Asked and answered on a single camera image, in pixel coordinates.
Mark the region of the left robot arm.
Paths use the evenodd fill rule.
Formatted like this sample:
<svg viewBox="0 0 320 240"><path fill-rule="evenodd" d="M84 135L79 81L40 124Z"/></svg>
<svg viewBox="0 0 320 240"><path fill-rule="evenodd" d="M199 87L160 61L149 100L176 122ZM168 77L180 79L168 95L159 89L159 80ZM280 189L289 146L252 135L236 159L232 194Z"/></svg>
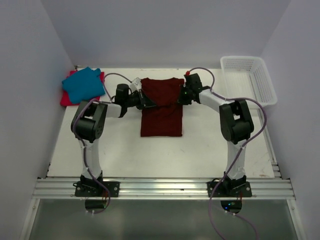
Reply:
<svg viewBox="0 0 320 240"><path fill-rule="evenodd" d="M122 118L128 108L136 107L139 110L156 107L141 88L118 84L113 102L107 103L97 99L80 102L71 122L71 131L78 139L83 170L80 181L86 185L86 190L92 196L103 193L103 171L99 160L99 139L103 134L107 118Z"/></svg>

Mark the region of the dark red t-shirt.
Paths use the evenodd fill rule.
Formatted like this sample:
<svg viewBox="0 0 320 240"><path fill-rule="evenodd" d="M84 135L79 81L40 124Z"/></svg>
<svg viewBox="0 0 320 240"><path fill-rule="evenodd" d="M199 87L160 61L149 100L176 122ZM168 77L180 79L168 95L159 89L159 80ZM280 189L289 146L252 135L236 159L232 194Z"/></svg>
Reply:
<svg viewBox="0 0 320 240"><path fill-rule="evenodd" d="M178 103L182 78L163 80L143 78L143 93L156 106L142 110L141 137L181 137L183 135L183 106Z"/></svg>

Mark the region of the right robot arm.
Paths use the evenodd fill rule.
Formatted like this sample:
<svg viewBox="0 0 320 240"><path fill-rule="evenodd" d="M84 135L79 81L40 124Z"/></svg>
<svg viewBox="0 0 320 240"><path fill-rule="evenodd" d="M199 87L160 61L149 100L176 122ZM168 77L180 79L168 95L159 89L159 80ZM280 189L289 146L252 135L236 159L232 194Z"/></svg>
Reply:
<svg viewBox="0 0 320 240"><path fill-rule="evenodd" d="M197 73L189 71L184 75L185 83L180 87L177 102L190 105L192 102L209 107L219 114L220 131L227 142L227 165L224 172L223 192L235 196L246 182L245 147L250 139L254 124L246 100L225 100L212 93L209 86L203 86Z"/></svg>

